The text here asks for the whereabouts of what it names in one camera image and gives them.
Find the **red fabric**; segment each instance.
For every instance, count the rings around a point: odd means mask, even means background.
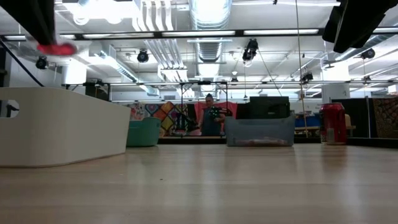
[[[37,50],[46,55],[73,55],[76,53],[77,48],[72,44],[62,45],[38,45]]]
[[[214,104],[216,107],[219,108],[226,108],[226,102],[224,103],[215,103]],[[195,103],[195,112],[197,114],[197,122],[200,121],[200,118],[203,114],[203,110],[206,108],[205,103]],[[236,119],[236,110],[238,108],[237,103],[230,103],[228,102],[228,109],[232,112],[232,116]]]

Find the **colorful quilt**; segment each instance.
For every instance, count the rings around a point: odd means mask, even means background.
[[[133,103],[127,105],[131,108],[131,121],[140,121],[146,117],[159,118],[161,123],[161,136],[186,135],[195,130],[196,121],[188,117],[186,104],[144,104]]]

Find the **person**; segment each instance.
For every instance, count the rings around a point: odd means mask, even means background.
[[[213,96],[209,93],[206,98],[206,108],[201,115],[199,127],[201,128],[202,136],[219,136],[221,134],[221,123],[225,120],[225,115],[220,114],[220,117],[213,118],[210,115],[211,107],[214,105]]]

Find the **teal basket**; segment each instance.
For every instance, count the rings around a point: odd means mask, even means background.
[[[142,121],[130,121],[127,135],[127,147],[155,146],[159,140],[160,120],[144,118]]]

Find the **red object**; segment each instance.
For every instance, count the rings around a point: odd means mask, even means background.
[[[219,108],[226,108],[226,102],[215,103],[214,106],[219,107]],[[195,103],[195,112],[197,114],[197,122],[199,122],[201,115],[203,114],[203,110],[205,108],[206,108],[205,103]],[[238,104],[228,102],[228,109],[231,110],[232,116],[236,119],[236,110],[238,109]],[[224,130],[224,124],[221,124],[221,130]]]
[[[320,135],[324,143],[345,144],[347,142],[346,111],[341,103],[327,103],[321,106]]]
[[[37,50],[45,55],[73,55],[77,52],[77,48],[68,43],[62,45],[38,45]]]

